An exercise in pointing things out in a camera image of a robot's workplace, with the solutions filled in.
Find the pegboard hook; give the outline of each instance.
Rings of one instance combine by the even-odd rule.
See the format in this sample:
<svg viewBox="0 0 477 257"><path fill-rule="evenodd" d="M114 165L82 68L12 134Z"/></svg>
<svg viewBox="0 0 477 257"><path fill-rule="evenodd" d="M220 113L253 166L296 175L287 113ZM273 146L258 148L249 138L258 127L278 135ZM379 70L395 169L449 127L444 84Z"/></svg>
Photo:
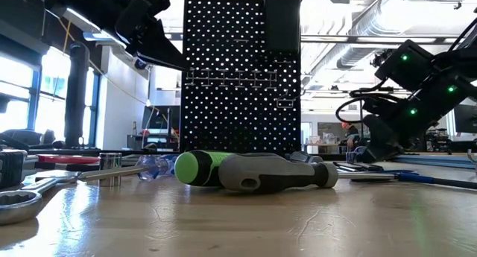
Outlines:
<svg viewBox="0 0 477 257"><path fill-rule="evenodd" d="M202 86L211 86L211 84L210 84L210 69L205 68L205 69L202 69L201 71L202 72L207 72L207 84L204 84Z"/></svg>
<svg viewBox="0 0 477 257"><path fill-rule="evenodd" d="M272 75L275 76L275 79L273 80L273 82L276 82L277 81L277 71L268 71L267 72L270 76L268 78L268 82L270 82L270 86L267 87L266 89L277 89L275 86L271 86L271 83L272 83Z"/></svg>
<svg viewBox="0 0 477 257"><path fill-rule="evenodd" d="M186 73L186 80L192 79L191 83L186 83L185 84L186 86L195 86L195 84L194 84L194 78L195 78L194 71L195 71L194 68L190 68L189 71Z"/></svg>
<svg viewBox="0 0 477 257"><path fill-rule="evenodd" d="M257 81L257 79L256 79L256 74L260 74L260 73L262 73L262 71L253 70L252 73L253 73L253 86L252 86L252 89L259 89L259 88L261 88L261 86L257 86L257 85L256 85L256 81Z"/></svg>
<svg viewBox="0 0 477 257"><path fill-rule="evenodd" d="M218 86L227 86L225 84L225 73L227 73L228 70L227 69L219 69L219 71L222 72L222 82Z"/></svg>
<svg viewBox="0 0 477 257"><path fill-rule="evenodd" d="M275 101L277 101L277 108L283 108L283 109L291 109L293 108L295 101L297 100L296 98L292 99L285 99L286 95L288 95L288 89L285 90L285 94L279 96Z"/></svg>
<svg viewBox="0 0 477 257"><path fill-rule="evenodd" d="M238 72L238 86L236 86L236 89L237 88L244 88L244 86L241 84L241 74L244 73L245 71L236 70L236 72Z"/></svg>

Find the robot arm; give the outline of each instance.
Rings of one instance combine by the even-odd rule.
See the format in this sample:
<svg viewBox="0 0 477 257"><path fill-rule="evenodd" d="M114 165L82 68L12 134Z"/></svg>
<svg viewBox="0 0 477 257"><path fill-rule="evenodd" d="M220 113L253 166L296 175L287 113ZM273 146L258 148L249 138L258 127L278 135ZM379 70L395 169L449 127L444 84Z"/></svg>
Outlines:
<svg viewBox="0 0 477 257"><path fill-rule="evenodd" d="M169 0L45 0L55 16L61 17L68 7L75 10L146 63L183 71L189 68L186 58L165 37L161 20L154 18L170 5Z"/></svg>
<svg viewBox="0 0 477 257"><path fill-rule="evenodd" d="M477 31L464 40L465 46L453 50L476 24L477 19L448 52L438 55L430 54L411 40L406 41L378 68L375 76L382 80L378 86L350 93L354 97L352 101L364 101L363 109L372 113L363 118L371 133L364 161L382 161L403 152L412 146L411 139L436 126L439 119L464 99L477 97L477 88L471 84L477 79ZM378 89L387 79L411 95L399 99L369 92ZM336 115L341 119L339 110L341 108Z"/></svg>

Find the screwdriver handle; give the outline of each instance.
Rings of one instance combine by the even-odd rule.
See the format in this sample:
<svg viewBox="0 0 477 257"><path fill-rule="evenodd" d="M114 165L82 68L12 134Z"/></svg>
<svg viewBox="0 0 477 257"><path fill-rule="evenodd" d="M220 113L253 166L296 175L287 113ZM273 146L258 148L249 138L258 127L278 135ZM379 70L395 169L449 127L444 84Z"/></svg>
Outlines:
<svg viewBox="0 0 477 257"><path fill-rule="evenodd" d="M310 165L289 162L277 155L234 154L222 160L218 178L229 190L271 194L313 184L331 188L338 181L338 171L328 163Z"/></svg>
<svg viewBox="0 0 477 257"><path fill-rule="evenodd" d="M177 157L174 171L176 178L193 186L221 186L218 166L231 153L192 150Z"/></svg>

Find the wooden workbench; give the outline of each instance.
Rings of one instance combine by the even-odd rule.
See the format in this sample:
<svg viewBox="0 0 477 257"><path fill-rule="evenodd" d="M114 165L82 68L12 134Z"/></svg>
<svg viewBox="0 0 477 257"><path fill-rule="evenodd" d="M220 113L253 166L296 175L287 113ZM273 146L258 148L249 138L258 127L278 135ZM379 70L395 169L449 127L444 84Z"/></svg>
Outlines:
<svg viewBox="0 0 477 257"><path fill-rule="evenodd" d="M471 170L386 167L475 180ZM476 194L349 180L264 196L173 177L79 183L48 192L37 219L0 227L0 256L477 256Z"/></svg>

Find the window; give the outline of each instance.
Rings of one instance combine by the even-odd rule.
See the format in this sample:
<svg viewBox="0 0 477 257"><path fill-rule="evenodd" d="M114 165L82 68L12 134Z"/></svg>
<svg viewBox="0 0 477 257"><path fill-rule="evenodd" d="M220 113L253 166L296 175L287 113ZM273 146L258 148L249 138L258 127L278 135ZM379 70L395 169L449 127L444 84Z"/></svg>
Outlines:
<svg viewBox="0 0 477 257"><path fill-rule="evenodd" d="M57 140L64 140L70 66L68 55L51 48L42 58L42 77L39 80L40 73L29 66L0 57L0 93L11 96L7 112L0 114L0 132L9 129L31 129L38 133L53 130ZM84 99L85 145L94 145L98 84L99 76L89 69Z"/></svg>
<svg viewBox="0 0 477 257"><path fill-rule="evenodd" d="M65 140L65 100L54 98L43 93L38 101L35 131L45 133L53 130L56 140Z"/></svg>
<svg viewBox="0 0 477 257"><path fill-rule="evenodd" d="M71 62L67 55L50 49L42 58L42 84L40 90L53 96L66 98Z"/></svg>
<svg viewBox="0 0 477 257"><path fill-rule="evenodd" d="M0 80L22 87L31 87L33 69L15 60L0 57Z"/></svg>
<svg viewBox="0 0 477 257"><path fill-rule="evenodd" d="M28 102L10 101L7 112L0 113L0 132L25 129L28 124Z"/></svg>
<svg viewBox="0 0 477 257"><path fill-rule="evenodd" d="M10 96L7 112L0 113L0 132L28 127L28 102L33 69L0 57L0 92Z"/></svg>

